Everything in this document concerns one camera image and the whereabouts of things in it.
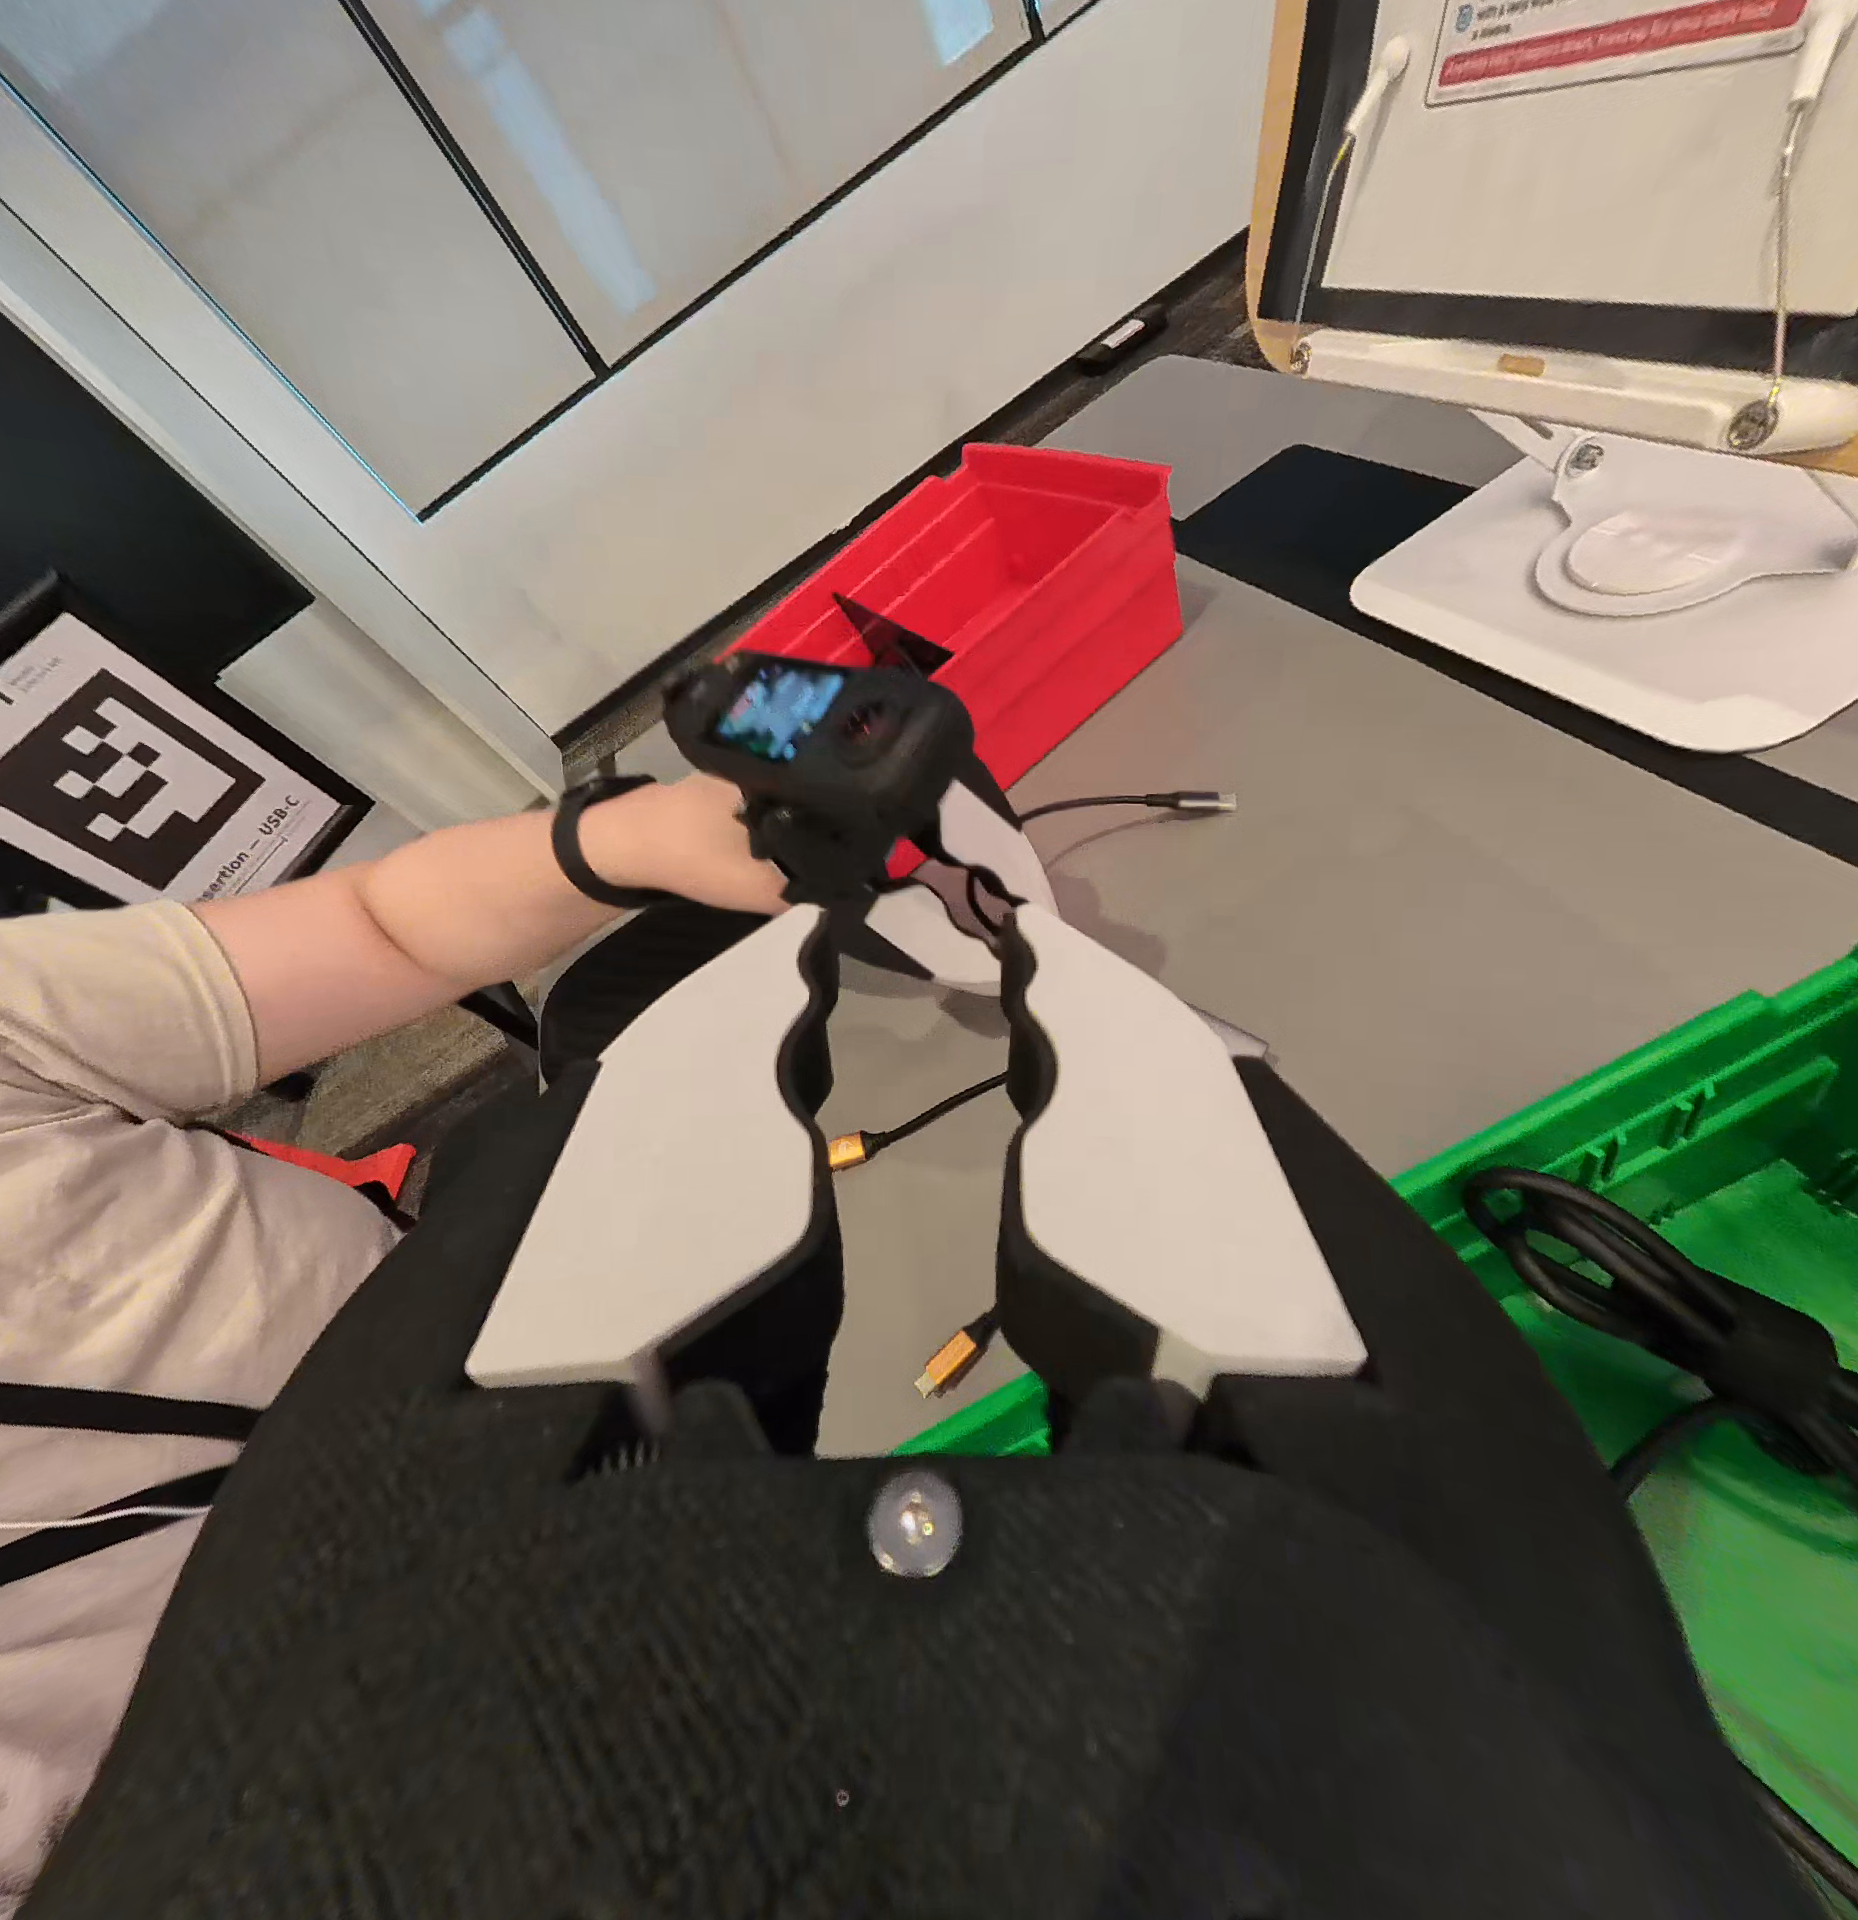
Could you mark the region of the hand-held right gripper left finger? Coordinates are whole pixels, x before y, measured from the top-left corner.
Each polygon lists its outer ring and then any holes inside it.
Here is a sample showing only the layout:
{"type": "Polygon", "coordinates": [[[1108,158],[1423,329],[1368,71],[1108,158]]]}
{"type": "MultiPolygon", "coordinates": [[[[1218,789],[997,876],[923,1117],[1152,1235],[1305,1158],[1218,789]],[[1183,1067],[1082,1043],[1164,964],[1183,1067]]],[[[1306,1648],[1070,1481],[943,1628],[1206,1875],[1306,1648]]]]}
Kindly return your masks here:
{"type": "Polygon", "coordinates": [[[726,1380],[772,1444],[818,1444],[841,1227],[818,1130],[839,992],[820,908],[682,980],[555,1092],[580,1107],[465,1360],[475,1388],[726,1380]]]}

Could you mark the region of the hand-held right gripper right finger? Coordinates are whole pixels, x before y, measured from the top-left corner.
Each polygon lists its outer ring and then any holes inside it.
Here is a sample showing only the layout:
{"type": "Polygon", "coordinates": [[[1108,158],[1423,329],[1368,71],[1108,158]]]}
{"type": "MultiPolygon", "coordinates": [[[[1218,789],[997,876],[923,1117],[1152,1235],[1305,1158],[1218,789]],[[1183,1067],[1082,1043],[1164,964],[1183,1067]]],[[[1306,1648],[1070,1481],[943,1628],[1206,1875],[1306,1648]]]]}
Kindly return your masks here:
{"type": "Polygon", "coordinates": [[[1039,904],[997,926],[1010,1028],[994,1305],[1052,1407],[1138,1380],[1356,1380],[1368,1346],[1241,1075],[1253,1055],[1039,904]]]}

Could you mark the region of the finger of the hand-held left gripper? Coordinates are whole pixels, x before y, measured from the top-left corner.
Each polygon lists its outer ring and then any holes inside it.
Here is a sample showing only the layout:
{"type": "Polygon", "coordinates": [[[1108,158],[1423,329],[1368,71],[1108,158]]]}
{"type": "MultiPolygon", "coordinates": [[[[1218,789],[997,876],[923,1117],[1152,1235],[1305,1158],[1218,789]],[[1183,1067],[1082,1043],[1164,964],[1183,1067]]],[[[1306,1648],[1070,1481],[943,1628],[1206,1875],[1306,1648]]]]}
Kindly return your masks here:
{"type": "Polygon", "coordinates": [[[895,888],[868,908],[834,909],[839,954],[873,969],[960,995],[1002,995],[1002,964],[991,946],[963,928],[933,888],[895,888]]]}
{"type": "Polygon", "coordinates": [[[1016,904],[1036,904],[1061,921],[1052,876],[1002,799],[953,780],[939,808],[936,850],[931,850],[931,888],[952,921],[1004,917],[1016,904]]]}

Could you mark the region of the red plastic bin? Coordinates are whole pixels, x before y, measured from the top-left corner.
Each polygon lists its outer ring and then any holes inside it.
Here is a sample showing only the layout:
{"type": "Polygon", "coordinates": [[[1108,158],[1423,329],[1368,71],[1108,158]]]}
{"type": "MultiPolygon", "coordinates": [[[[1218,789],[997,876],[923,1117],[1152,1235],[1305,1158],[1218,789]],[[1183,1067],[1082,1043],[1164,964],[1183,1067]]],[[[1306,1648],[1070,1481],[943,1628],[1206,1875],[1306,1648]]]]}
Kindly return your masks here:
{"type": "Polygon", "coordinates": [[[947,651],[939,684],[1013,789],[1184,629],[1172,467],[972,443],[730,649],[868,663],[839,600],[947,651]]]}

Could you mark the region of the person's left forearm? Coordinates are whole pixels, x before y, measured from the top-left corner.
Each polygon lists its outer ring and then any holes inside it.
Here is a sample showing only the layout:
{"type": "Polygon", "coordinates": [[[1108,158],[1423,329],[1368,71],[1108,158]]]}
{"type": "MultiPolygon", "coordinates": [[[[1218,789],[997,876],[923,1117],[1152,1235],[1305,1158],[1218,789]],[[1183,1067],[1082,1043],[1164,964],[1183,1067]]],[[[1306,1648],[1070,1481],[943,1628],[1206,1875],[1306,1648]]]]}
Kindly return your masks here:
{"type": "Polygon", "coordinates": [[[244,992],[263,1081],[279,1081],[547,969],[617,909],[562,872],[550,815],[519,815],[194,917],[244,992]]]}

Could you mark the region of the person's left hand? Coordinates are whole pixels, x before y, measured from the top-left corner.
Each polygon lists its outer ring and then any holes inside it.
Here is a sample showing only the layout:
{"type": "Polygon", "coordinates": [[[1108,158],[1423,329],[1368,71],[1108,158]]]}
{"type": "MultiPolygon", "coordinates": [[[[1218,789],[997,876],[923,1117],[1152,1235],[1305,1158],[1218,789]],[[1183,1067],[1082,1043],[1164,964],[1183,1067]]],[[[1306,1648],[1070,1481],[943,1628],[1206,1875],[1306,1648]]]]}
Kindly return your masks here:
{"type": "Polygon", "coordinates": [[[617,802],[622,876],[631,888],[730,913],[785,909],[785,872],[753,850],[741,794],[713,777],[648,783],[617,802]]]}

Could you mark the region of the black mesh chair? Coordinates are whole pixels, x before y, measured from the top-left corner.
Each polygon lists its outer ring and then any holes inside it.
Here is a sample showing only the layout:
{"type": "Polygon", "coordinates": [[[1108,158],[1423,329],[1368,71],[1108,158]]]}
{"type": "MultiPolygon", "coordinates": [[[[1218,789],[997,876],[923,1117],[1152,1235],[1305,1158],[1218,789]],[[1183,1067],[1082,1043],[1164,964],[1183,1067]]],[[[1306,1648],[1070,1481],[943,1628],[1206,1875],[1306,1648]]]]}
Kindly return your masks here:
{"type": "Polygon", "coordinates": [[[746,940],[772,913],[663,900],[623,913],[547,985],[536,1006],[536,1088],[555,1088],[682,980],[746,940]]]}

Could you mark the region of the grey desk mat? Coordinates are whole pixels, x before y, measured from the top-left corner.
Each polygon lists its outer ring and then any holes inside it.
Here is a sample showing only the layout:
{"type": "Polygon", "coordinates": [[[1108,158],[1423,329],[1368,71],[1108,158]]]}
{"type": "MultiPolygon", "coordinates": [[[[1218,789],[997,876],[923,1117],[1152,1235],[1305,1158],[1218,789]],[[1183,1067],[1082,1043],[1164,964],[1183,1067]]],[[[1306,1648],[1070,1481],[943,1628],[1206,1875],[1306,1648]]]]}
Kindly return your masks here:
{"type": "Polygon", "coordinates": [[[1858,867],[1206,564],[1180,585],[1183,638],[1016,802],[1235,794],[1033,842],[1066,924],[1262,1037],[1383,1174],[1858,946],[1858,867]]]}
{"type": "Polygon", "coordinates": [[[1290,445],[1348,451],[1468,489],[1516,460],[1516,450],[1490,427],[1445,403],[1315,388],[1189,356],[1164,356],[1126,373],[1041,445],[1171,467],[1175,517],[1190,517],[1290,445]]]}

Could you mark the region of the green plastic bin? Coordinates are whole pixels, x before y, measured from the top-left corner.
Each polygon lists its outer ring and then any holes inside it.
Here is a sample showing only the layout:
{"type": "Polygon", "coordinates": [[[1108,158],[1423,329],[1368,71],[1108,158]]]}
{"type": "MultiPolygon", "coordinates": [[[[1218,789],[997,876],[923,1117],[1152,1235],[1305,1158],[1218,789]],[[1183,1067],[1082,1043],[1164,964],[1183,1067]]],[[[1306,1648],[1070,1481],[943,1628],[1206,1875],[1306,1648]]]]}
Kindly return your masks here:
{"type": "MultiPolygon", "coordinates": [[[[1704,1390],[1516,1278],[1463,1206],[1483,1166],[1600,1190],[1697,1266],[1822,1322],[1858,1372],[1858,949],[1393,1174],[1616,1461],[1704,1390]]],[[[1854,1498],[1721,1425],[1664,1457],[1632,1510],[1736,1756],[1858,1870],[1854,1498]]]]}

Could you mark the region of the white screen stand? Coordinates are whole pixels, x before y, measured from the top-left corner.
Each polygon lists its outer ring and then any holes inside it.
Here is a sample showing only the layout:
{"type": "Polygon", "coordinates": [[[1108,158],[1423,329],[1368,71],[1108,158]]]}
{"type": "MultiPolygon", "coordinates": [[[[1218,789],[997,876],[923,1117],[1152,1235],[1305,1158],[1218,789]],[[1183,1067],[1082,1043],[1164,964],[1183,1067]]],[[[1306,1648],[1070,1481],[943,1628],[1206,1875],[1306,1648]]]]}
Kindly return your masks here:
{"type": "Polygon", "coordinates": [[[1858,477],[1483,425],[1523,460],[1368,564],[1353,611],[1697,756],[1858,706],[1858,477]]]}

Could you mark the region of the printed marker card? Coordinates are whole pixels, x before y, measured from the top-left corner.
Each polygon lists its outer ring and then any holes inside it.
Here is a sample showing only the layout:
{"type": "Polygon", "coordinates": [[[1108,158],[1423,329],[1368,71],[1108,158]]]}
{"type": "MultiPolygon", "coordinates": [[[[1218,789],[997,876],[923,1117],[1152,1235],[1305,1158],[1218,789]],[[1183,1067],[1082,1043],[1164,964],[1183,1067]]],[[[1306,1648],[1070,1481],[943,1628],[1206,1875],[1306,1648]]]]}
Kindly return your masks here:
{"type": "Polygon", "coordinates": [[[320,872],[375,802],[221,687],[179,687],[57,573],[0,607],[0,882],[62,908],[320,872]]]}

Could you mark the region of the wooden framed screen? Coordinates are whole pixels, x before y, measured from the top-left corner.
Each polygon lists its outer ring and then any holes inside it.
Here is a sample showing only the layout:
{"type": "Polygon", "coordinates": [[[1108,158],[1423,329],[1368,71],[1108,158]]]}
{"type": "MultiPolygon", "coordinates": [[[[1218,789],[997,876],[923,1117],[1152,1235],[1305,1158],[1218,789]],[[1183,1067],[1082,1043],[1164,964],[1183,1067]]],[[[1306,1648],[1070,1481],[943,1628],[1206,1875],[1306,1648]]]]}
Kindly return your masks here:
{"type": "MultiPolygon", "coordinates": [[[[1474,415],[1616,429],[1627,441],[1731,451],[1769,464],[1858,477],[1858,313],[1811,318],[1788,305],[1788,205],[1800,129],[1818,100],[1858,4],[1807,22],[1801,69],[1777,170],[1775,303],[1758,313],[1686,305],[1545,303],[1323,286],[1315,253],[1336,213],[1338,170],[1405,71],[1389,45],[1353,95],[1361,32],[1377,4],[1278,4],[1259,110],[1247,299],[1256,348],[1275,372],[1323,388],[1453,403],[1474,415]]],[[[1442,66],[1445,84],[1520,91],[1520,76],[1585,59],[1661,69],[1677,51],[1784,24],[1775,4],[1506,4],[1456,12],[1474,53],[1442,66]]]]}

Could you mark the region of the white paper instruction sheet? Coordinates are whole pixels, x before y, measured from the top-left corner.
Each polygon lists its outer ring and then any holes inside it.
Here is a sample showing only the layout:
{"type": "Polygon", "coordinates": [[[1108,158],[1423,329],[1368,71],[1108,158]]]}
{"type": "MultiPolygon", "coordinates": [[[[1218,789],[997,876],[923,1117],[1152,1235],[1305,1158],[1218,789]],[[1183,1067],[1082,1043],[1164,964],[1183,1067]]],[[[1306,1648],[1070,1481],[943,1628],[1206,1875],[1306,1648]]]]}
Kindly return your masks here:
{"type": "MultiPolygon", "coordinates": [[[[1474,53],[1456,12],[1506,4],[1377,4],[1361,32],[1353,95],[1405,42],[1338,170],[1323,286],[1545,303],[1758,313],[1775,303],[1777,170],[1807,22],[1834,4],[1775,4],[1784,24],[1677,51],[1677,66],[1564,59],[1520,91],[1445,84],[1474,53]]],[[[1858,313],[1858,12],[1807,112],[1788,205],[1788,305],[1858,313]]]]}

